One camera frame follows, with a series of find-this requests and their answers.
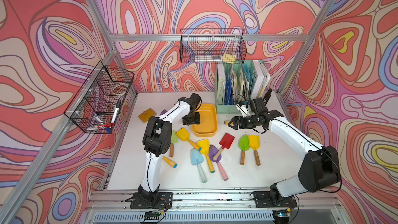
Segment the yellow storage box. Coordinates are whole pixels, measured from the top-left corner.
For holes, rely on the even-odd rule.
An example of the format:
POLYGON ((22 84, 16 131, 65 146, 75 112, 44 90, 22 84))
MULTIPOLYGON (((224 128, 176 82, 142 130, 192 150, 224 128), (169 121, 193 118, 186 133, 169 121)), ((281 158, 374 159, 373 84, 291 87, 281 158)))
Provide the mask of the yellow storage box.
POLYGON ((199 110, 200 124, 192 126, 193 133, 199 138, 210 138, 218 131, 218 119, 216 107, 210 103, 203 103, 199 110))

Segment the yellow shovel wooden handle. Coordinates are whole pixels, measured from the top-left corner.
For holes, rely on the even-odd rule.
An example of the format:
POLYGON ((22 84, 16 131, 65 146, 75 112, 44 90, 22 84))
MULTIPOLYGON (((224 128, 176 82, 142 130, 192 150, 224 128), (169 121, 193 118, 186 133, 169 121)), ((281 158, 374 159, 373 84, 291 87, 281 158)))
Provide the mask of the yellow shovel wooden handle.
POLYGON ((249 135, 248 136, 249 139, 249 146, 251 149, 254 150, 254 157, 255 157, 255 161, 256 161, 256 165, 260 166, 261 162, 260 162, 260 158, 259 158, 259 154, 258 154, 258 148, 260 147, 260 138, 258 135, 249 135))

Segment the red shovel wooden handle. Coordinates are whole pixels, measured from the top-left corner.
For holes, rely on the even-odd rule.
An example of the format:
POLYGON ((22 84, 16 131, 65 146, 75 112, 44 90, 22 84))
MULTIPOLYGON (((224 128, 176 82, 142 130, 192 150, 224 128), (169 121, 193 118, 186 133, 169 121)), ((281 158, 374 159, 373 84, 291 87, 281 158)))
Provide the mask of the red shovel wooden handle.
POLYGON ((230 135, 229 133, 226 133, 223 136, 223 138, 221 139, 221 141, 219 142, 219 144, 221 145, 221 148, 213 156, 213 159, 217 160, 225 149, 230 149, 234 140, 235 140, 234 136, 230 135))

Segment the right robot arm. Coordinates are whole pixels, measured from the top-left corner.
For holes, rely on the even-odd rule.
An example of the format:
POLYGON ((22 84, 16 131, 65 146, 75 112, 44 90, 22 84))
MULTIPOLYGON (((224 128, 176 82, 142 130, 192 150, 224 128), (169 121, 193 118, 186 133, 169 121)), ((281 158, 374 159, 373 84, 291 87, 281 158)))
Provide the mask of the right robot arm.
POLYGON ((323 146, 293 126, 282 113, 269 110, 262 98, 241 101, 236 105, 240 116, 233 117, 228 126, 234 130, 262 127, 280 137, 300 157, 298 172, 270 187, 269 199, 279 206, 288 198, 306 192, 318 192, 341 183, 339 155, 333 146, 323 146))

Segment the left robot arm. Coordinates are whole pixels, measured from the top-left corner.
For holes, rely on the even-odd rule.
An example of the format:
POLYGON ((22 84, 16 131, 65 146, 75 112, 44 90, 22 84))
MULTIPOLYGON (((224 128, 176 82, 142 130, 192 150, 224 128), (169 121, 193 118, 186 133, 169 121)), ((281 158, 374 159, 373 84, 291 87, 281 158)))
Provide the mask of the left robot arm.
POLYGON ((200 124, 197 110, 201 103, 201 97, 193 93, 190 97, 179 98, 165 114, 149 118, 143 137, 146 168, 138 188, 138 195, 147 201, 152 201, 159 192, 161 161, 172 144, 173 123, 181 120, 183 125, 200 124))

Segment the black stapler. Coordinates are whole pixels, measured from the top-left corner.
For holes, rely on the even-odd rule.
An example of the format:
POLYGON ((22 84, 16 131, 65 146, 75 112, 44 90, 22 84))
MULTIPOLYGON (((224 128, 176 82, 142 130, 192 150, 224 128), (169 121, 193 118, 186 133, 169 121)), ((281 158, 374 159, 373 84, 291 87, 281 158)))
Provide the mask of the black stapler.
POLYGON ((270 100, 271 96, 272 96, 272 92, 273 89, 269 88, 268 91, 266 92, 266 94, 263 97, 263 102, 265 105, 267 105, 268 101, 270 100))

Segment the white book in organizer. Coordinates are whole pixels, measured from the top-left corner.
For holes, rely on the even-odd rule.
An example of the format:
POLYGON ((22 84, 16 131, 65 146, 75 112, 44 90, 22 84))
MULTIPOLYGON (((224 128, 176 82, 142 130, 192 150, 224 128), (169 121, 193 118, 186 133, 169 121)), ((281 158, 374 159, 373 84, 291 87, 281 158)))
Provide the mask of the white book in organizer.
POLYGON ((271 80, 271 76, 262 61, 253 61, 253 87, 251 99, 263 98, 266 87, 271 80))

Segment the light blue trowel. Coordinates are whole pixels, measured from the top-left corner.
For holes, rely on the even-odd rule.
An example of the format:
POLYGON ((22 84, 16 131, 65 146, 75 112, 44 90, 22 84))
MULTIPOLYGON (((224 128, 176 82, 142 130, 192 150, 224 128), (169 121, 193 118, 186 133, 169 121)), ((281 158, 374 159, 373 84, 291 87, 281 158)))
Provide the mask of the light blue trowel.
POLYGON ((204 170, 201 166, 201 163, 204 162, 204 158, 202 157, 202 154, 198 150, 192 149, 190 152, 190 158, 191 158, 191 164, 198 168, 200 179, 201 179, 202 183, 206 183, 207 178, 206 178, 204 170))

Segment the mint green file organizer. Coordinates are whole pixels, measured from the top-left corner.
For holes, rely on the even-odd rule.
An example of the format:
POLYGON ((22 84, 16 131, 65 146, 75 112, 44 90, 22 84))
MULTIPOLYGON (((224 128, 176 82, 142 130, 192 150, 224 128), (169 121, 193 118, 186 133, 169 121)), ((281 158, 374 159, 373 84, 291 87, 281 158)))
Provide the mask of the mint green file organizer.
POLYGON ((220 63, 217 65, 215 100, 218 114, 239 114, 240 109, 236 106, 237 103, 251 100, 254 84, 253 61, 262 60, 247 60, 243 64, 220 63))

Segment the yellow sponge in basket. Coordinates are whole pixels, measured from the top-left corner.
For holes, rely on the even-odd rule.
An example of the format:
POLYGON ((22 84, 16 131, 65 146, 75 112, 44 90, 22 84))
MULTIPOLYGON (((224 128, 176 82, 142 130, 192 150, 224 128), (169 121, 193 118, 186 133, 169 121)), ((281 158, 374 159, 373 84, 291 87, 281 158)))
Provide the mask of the yellow sponge in basket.
POLYGON ((236 61, 236 55, 224 53, 222 56, 223 63, 234 64, 236 61))

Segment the black white marker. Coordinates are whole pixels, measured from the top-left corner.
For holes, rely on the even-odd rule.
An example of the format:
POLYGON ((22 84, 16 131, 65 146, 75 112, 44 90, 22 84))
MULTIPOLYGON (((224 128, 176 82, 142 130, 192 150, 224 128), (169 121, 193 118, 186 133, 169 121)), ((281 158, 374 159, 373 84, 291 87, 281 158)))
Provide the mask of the black white marker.
POLYGON ((116 104, 116 107, 115 107, 115 110, 114 110, 114 113, 113 113, 113 116, 112 116, 112 119, 111 119, 111 122, 110 122, 111 124, 114 124, 116 122, 116 118, 117 118, 117 116, 119 114, 119 110, 121 108, 121 105, 122 105, 122 101, 118 100, 118 102, 116 104))

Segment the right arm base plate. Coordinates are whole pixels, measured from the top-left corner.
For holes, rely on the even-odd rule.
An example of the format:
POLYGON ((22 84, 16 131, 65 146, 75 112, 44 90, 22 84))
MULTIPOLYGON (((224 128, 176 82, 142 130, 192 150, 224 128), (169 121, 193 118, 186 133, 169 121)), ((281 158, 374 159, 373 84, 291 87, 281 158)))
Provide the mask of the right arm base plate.
POLYGON ((257 208, 296 208, 298 206, 294 196, 281 197, 275 191, 254 191, 250 194, 257 208))

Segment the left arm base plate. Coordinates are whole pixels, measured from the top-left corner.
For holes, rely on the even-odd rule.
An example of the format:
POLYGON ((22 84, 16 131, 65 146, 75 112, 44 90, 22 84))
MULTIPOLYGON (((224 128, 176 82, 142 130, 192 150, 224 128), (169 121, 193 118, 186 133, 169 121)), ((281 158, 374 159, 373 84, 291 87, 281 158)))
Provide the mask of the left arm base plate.
POLYGON ((130 209, 170 209, 173 202, 172 192, 134 193, 131 198, 126 199, 130 202, 130 209))

